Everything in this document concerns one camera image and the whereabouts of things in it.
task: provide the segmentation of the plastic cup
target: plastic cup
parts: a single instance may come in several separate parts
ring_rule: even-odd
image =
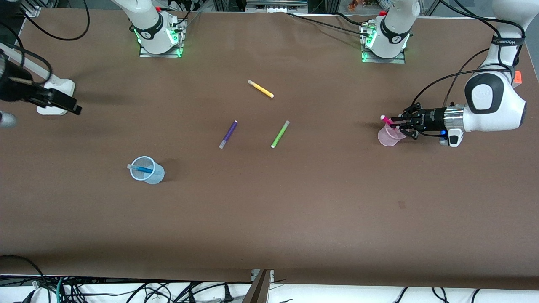
[[[134,166],[140,166],[144,168],[151,169],[151,173],[145,173],[143,171],[138,171],[134,169],[130,169],[131,177],[137,181],[144,181],[148,184],[158,184],[165,178],[165,170],[164,168],[155,163],[154,159],[148,157],[148,156],[141,156],[136,158],[133,163],[131,163]]]
[[[387,123],[378,132],[378,141],[383,146],[394,146],[404,138],[406,138],[405,134],[401,133],[397,128],[391,128]]]

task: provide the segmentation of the table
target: table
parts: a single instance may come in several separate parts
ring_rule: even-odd
[[[37,22],[76,36],[84,16],[46,9]],[[1,130],[0,253],[71,276],[230,281],[273,268],[288,283],[539,285],[539,91],[526,50],[521,128],[467,133],[454,149],[376,139],[381,114],[488,47],[478,21],[420,18],[406,64],[380,65],[361,62],[354,34],[283,13],[203,13],[181,59],[138,58],[122,11],[91,16],[76,42],[24,26],[25,47],[75,81],[84,109],[45,118],[2,104],[19,124]],[[463,102],[467,78],[451,101]],[[420,101],[439,107],[448,86]],[[126,165],[140,155],[166,182],[131,179]]]

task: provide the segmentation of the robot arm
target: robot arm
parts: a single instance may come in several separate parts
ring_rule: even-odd
[[[178,17],[157,11],[151,0],[111,0],[129,17],[139,43],[152,54],[162,54],[179,43]]]
[[[519,24],[524,30],[539,13],[536,0],[493,0],[497,19]],[[394,126],[407,136],[417,139],[419,133],[440,132],[440,143],[456,147],[464,132],[494,132],[510,130],[522,125],[526,114],[526,101],[512,87],[513,67],[516,65],[523,34],[514,25],[497,23],[499,37],[493,37],[487,58],[480,69],[466,83],[466,105],[423,109],[416,103],[404,110],[393,121]]]
[[[393,0],[393,7],[387,15],[369,21],[375,24],[375,30],[365,46],[380,58],[396,57],[406,45],[419,13],[419,0]]]

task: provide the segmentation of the floor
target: floor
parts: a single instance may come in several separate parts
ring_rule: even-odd
[[[437,0],[423,0],[425,7],[430,7]],[[456,6],[454,0],[447,0],[451,5]],[[309,3],[320,3],[319,0],[309,0]],[[492,0],[460,0],[460,3],[466,8],[470,9],[473,13],[483,17],[493,17],[492,13]],[[87,0],[88,7],[90,9],[120,9],[116,4],[110,0]],[[58,7],[60,8],[84,8],[83,0],[59,0]],[[459,16],[458,13],[453,12],[442,4],[439,4],[434,10],[432,16],[438,17],[455,17]],[[6,21],[16,31],[20,29],[22,20],[19,18],[12,18]],[[534,65],[539,63],[539,17],[535,18],[526,30],[526,45],[530,51],[531,59]],[[0,39],[7,39],[7,41],[14,40],[12,35],[4,28],[0,29]]]

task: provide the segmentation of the purple marker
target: purple marker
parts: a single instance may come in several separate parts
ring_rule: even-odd
[[[236,125],[238,125],[238,121],[234,121],[232,123],[232,125],[230,126],[229,131],[226,132],[226,135],[223,138],[223,141],[221,142],[221,145],[219,145],[220,149],[223,149],[223,147],[225,147],[225,144],[230,139],[230,136],[232,135],[232,133],[234,132],[234,129],[236,128]]]

